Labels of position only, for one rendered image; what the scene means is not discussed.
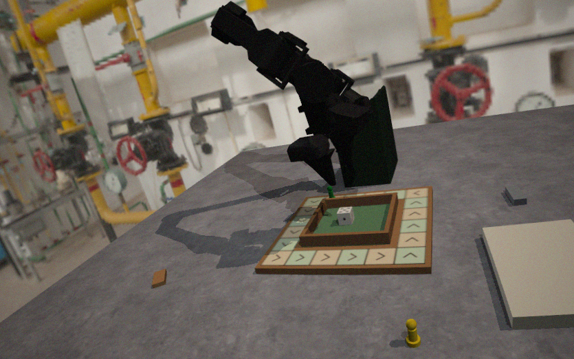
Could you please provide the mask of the orange flat rectangular block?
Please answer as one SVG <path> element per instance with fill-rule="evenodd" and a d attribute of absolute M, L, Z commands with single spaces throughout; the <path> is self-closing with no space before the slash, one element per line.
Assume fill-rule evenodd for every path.
<path fill-rule="evenodd" d="M 166 268 L 158 272 L 154 272 L 152 286 L 153 288 L 163 286 L 166 284 Z"/>

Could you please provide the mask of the white die with black pips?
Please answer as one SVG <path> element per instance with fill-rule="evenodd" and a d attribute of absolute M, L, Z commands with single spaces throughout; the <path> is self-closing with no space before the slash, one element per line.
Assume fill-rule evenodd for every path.
<path fill-rule="evenodd" d="M 354 214 L 352 207 L 340 208 L 338 213 L 338 221 L 340 226 L 352 224 L 354 221 Z"/>

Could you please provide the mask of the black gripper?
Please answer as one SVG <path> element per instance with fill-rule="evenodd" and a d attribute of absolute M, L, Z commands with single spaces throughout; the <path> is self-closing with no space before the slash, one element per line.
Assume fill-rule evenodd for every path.
<path fill-rule="evenodd" d="M 327 132 L 323 119 L 323 109 L 327 106 L 335 106 L 335 97 L 338 94 L 331 94 L 322 102 L 301 101 L 298 107 L 299 113 L 305 113 L 309 127 L 305 129 L 310 136 L 298 138 L 291 143 L 287 153 L 291 162 L 304 161 L 313 168 L 330 186 L 336 185 L 335 173 L 331 161 L 331 156 L 335 151 L 339 153 L 347 168 L 353 167 L 353 137 L 348 133 L 336 129 L 331 125 L 332 132 Z M 329 138 L 334 145 L 334 149 L 329 149 Z"/>

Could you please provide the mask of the yellow pawn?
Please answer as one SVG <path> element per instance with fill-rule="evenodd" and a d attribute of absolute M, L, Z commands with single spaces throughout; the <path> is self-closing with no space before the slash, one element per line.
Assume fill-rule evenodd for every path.
<path fill-rule="evenodd" d="M 412 348 L 418 347 L 421 344 L 421 340 L 420 336 L 417 335 L 417 322 L 414 319 L 408 319 L 406 327 L 408 328 L 407 345 Z"/>

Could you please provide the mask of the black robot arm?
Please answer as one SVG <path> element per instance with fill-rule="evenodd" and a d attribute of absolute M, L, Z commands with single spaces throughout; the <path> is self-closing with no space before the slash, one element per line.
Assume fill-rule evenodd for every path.
<path fill-rule="evenodd" d="M 339 69 L 330 70 L 321 61 L 311 58 L 307 54 L 307 43 L 290 32 L 277 34 L 269 28 L 257 30 L 246 12 L 232 1 L 222 5 L 211 21 L 211 35 L 225 44 L 244 47 L 248 60 L 258 67 L 258 72 L 281 89 L 287 83 L 292 84 L 300 100 L 316 103 L 322 102 L 331 92 L 338 94 L 335 106 L 323 109 L 322 121 L 327 132 L 334 131 L 331 128 L 334 125 L 349 135 L 357 135 L 369 127 L 368 118 L 374 113 L 371 102 L 367 96 L 351 89 L 353 79 Z"/>

